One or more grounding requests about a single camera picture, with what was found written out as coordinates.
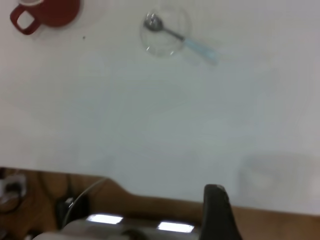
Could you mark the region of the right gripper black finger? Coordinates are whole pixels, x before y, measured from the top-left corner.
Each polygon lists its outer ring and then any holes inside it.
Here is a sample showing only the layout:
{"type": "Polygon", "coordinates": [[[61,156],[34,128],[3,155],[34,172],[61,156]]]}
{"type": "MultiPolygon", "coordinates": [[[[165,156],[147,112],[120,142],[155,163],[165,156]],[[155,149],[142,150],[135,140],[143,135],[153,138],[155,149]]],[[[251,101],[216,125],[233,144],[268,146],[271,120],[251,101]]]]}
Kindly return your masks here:
{"type": "Polygon", "coordinates": [[[222,185],[204,187],[201,223],[202,240],[242,240],[229,196],[222,185]]]}

